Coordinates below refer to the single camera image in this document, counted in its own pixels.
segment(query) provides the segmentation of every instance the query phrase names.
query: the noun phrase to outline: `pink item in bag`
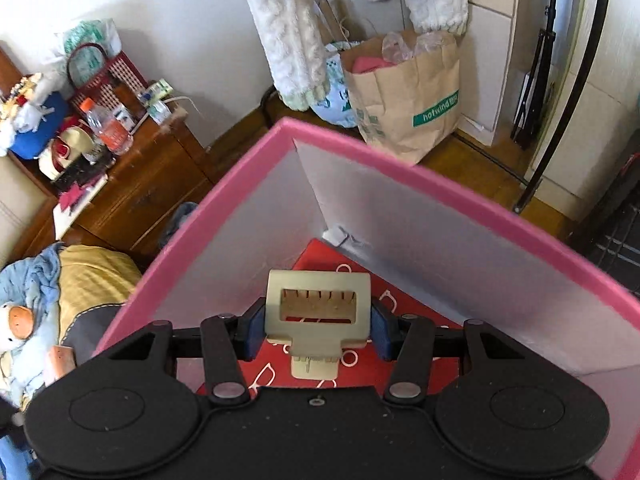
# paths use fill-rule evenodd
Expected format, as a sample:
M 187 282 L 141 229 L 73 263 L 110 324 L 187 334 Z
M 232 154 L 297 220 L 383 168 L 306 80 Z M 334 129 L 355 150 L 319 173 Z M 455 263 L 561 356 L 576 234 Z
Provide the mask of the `pink item in bag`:
M 367 72 L 373 72 L 379 68 L 388 68 L 390 66 L 396 66 L 396 64 L 385 61 L 381 57 L 360 56 L 353 62 L 351 73 L 366 74 Z

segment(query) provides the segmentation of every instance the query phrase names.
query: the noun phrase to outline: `green label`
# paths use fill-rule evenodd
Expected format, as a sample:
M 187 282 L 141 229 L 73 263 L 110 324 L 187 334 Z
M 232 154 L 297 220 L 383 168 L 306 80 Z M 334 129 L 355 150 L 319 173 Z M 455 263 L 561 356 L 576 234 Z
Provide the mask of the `green label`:
M 449 97 L 445 97 L 442 101 L 431 108 L 427 108 L 421 114 L 414 115 L 414 128 L 416 126 L 422 126 L 423 124 L 430 123 L 438 117 L 446 114 L 458 104 L 458 93 L 459 91 L 456 90 Z

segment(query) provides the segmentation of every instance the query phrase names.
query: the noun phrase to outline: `orange bottle cap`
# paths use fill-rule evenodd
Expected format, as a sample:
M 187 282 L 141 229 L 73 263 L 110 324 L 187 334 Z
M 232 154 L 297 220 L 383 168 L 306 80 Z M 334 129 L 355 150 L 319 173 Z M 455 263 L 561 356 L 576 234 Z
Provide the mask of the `orange bottle cap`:
M 80 109 L 84 112 L 87 113 L 89 110 L 91 110 L 91 108 L 93 108 L 95 105 L 94 100 L 91 99 L 90 97 L 88 97 L 87 99 L 85 99 L 84 101 L 82 101 L 82 104 L 80 105 Z

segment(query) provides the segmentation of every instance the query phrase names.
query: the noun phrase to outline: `brown paper bag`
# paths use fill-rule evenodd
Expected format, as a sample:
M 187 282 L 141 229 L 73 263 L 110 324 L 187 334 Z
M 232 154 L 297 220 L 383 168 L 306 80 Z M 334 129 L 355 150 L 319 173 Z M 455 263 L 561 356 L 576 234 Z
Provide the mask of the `brown paper bag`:
M 382 57 L 384 36 L 340 54 L 351 107 L 367 144 L 417 164 L 455 129 L 460 62 L 455 38 L 447 35 L 452 40 L 447 44 L 366 74 L 351 73 L 353 62 L 360 56 Z M 418 34 L 406 30 L 402 37 L 413 49 Z

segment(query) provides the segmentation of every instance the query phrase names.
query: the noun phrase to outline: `light blue blanket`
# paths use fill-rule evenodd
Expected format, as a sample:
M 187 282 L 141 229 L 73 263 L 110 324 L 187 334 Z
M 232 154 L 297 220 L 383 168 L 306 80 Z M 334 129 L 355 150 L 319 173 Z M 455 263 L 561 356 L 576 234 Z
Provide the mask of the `light blue blanket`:
M 60 332 L 60 258 L 62 243 L 44 249 L 0 272 L 0 304 L 11 301 L 33 311 L 33 335 L 12 351 L 9 398 L 20 406 L 22 396 L 31 398 L 44 384 L 43 370 L 49 349 L 58 344 Z

